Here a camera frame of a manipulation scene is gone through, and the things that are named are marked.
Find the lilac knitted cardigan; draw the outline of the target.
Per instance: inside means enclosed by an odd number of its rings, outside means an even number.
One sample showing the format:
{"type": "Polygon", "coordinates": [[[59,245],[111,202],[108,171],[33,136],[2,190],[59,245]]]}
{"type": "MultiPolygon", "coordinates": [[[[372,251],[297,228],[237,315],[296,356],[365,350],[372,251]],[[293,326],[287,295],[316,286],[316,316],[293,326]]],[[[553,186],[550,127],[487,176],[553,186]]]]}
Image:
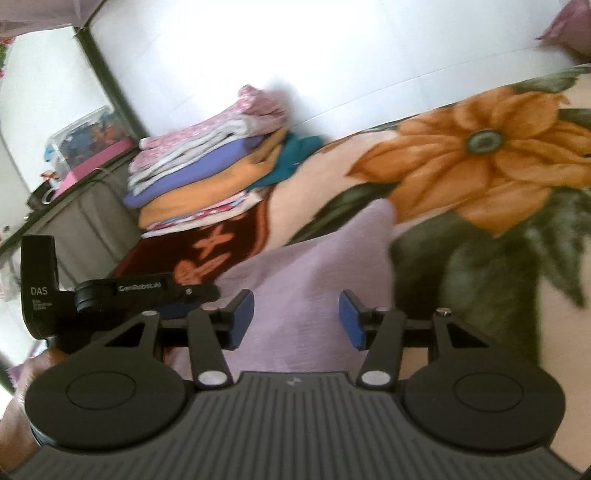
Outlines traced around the lilac knitted cardigan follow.
{"type": "Polygon", "coordinates": [[[389,307],[394,211],[370,203],[331,234],[256,255],[215,281],[219,308],[252,291],[252,323],[235,351],[225,352],[232,377],[256,372],[346,372],[356,376],[365,353],[339,322],[339,295],[351,290],[368,307],[389,307]]]}

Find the orange folded cloth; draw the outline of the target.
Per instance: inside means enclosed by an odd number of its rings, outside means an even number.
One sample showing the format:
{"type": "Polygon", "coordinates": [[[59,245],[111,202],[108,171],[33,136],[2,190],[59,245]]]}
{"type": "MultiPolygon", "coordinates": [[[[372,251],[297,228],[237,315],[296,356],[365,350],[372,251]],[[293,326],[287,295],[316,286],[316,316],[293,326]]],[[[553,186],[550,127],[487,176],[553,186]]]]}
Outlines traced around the orange folded cloth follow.
{"type": "Polygon", "coordinates": [[[156,197],[140,209],[139,228],[146,230],[151,224],[192,214],[245,190],[273,171],[286,135],[287,128],[280,128],[252,154],[223,171],[156,197]]]}

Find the dark grey headboard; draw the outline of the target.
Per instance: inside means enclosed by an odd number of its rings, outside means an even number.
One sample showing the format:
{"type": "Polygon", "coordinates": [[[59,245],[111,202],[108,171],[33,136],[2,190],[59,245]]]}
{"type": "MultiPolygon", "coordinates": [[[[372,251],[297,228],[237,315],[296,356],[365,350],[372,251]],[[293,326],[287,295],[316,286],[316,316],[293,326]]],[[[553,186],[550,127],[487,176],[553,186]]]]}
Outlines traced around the dark grey headboard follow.
{"type": "Polygon", "coordinates": [[[21,240],[27,235],[50,235],[61,287],[69,290],[113,274],[141,236],[137,212],[123,203],[128,164],[137,152],[136,147],[128,149],[34,212],[1,244],[1,265],[19,279],[21,240]]]}

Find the grey folded cloth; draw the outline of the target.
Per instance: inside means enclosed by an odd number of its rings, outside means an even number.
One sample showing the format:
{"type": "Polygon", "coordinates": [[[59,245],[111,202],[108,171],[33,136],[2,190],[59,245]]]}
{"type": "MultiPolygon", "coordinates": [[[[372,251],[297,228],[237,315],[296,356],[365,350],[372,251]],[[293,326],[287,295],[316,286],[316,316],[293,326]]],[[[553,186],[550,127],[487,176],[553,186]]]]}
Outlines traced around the grey folded cloth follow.
{"type": "Polygon", "coordinates": [[[166,174],[179,171],[216,148],[235,140],[266,135],[283,121],[238,115],[201,133],[177,132],[156,146],[142,148],[129,165],[128,188],[137,195],[166,174]]]}

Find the red white patterned folded cloth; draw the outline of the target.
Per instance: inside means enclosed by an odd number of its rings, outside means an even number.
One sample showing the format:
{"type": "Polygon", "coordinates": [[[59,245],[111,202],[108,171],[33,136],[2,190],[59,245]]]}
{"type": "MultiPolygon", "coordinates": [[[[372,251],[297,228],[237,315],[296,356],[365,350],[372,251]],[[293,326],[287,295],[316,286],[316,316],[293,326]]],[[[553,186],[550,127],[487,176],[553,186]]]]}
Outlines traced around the red white patterned folded cloth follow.
{"type": "Polygon", "coordinates": [[[142,234],[142,239],[153,238],[191,229],[208,227],[239,217],[266,198],[269,188],[256,188],[242,191],[207,209],[193,214],[177,217],[150,225],[142,234]]]}

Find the blue-purple folded cloth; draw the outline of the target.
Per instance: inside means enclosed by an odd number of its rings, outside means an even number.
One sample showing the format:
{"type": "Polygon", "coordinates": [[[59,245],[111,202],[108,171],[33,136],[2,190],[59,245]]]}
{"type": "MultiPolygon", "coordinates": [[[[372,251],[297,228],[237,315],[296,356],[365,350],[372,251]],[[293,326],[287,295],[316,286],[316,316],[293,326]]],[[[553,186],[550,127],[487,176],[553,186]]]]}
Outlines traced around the blue-purple folded cloth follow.
{"type": "Polygon", "coordinates": [[[147,181],[147,186],[139,193],[130,190],[124,197],[123,203],[129,208],[141,208],[164,193],[221,173],[252,153],[265,138],[264,136],[249,137],[225,144],[175,172],[147,181]]]}

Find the clear plastic storage box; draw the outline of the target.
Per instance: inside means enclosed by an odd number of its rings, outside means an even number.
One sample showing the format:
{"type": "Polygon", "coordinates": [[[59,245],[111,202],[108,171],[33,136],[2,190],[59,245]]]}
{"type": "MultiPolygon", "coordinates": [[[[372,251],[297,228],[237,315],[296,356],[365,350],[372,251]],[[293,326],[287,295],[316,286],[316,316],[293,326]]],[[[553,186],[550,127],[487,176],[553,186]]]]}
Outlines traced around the clear plastic storage box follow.
{"type": "Polygon", "coordinates": [[[108,161],[133,145],[120,116],[112,107],[103,106],[50,136],[44,160],[55,180],[62,182],[68,174],[89,167],[91,160],[108,161]]]}

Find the teal folded cloth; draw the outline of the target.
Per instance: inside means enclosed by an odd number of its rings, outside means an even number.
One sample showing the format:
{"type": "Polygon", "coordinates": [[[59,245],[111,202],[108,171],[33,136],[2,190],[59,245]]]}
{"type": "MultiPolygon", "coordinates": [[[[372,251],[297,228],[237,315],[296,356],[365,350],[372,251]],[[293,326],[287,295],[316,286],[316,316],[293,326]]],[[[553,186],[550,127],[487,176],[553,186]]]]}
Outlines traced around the teal folded cloth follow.
{"type": "Polygon", "coordinates": [[[308,157],[320,150],[323,145],[324,140],[320,136],[298,137],[293,132],[287,132],[273,170],[250,185],[249,190],[270,187],[287,180],[297,172],[298,167],[308,157]]]}

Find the floral fleece bed blanket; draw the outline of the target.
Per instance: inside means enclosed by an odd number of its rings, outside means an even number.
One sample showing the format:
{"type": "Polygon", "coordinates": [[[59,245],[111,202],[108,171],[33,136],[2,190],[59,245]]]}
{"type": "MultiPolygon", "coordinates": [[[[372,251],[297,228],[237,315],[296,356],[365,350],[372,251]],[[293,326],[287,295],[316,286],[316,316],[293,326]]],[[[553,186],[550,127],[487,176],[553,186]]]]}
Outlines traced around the floral fleece bed blanket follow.
{"type": "Polygon", "coordinates": [[[263,251],[394,209],[392,299],[438,302],[558,377],[554,445],[590,463],[590,67],[498,87],[325,143],[239,217],[140,239],[120,276],[212,280],[263,251]]]}

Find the pink patterned folded cloth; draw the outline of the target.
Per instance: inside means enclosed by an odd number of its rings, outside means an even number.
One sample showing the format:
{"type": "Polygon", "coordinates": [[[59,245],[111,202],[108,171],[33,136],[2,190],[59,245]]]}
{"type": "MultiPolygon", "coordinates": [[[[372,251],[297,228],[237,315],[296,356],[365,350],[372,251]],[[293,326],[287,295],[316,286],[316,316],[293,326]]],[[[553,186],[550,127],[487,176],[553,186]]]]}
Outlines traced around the pink patterned folded cloth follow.
{"type": "Polygon", "coordinates": [[[139,143],[140,153],[131,162],[129,172],[143,173],[187,142],[212,140],[223,129],[228,134],[260,135],[286,124],[287,111],[276,95],[245,85],[238,91],[238,101],[221,113],[172,133],[143,138],[139,143]]]}

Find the purple pillow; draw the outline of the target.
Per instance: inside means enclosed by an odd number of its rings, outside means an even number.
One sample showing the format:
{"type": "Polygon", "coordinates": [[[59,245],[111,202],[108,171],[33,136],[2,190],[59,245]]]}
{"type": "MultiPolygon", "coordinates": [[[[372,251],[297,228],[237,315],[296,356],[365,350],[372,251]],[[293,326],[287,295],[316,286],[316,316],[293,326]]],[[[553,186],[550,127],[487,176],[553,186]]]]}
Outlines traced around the purple pillow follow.
{"type": "Polygon", "coordinates": [[[590,18],[589,0],[570,0],[538,40],[563,45],[590,57],[590,18]]]}

